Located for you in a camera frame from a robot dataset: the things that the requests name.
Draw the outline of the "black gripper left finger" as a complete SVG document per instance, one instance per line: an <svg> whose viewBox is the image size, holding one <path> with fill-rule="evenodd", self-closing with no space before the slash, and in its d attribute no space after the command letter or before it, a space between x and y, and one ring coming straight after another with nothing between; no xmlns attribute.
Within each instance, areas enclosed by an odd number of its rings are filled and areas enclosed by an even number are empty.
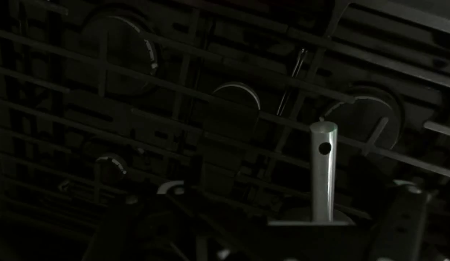
<svg viewBox="0 0 450 261"><path fill-rule="evenodd" d="M117 197L82 261L207 261L207 231L183 179Z"/></svg>

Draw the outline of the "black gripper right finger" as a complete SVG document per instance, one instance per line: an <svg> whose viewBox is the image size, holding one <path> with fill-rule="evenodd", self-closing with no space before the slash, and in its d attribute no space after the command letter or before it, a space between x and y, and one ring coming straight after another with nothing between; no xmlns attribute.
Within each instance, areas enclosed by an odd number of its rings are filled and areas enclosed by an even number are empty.
<svg viewBox="0 0 450 261"><path fill-rule="evenodd" d="M418 261L430 194L413 184L398 188L376 227L368 261Z"/></svg>

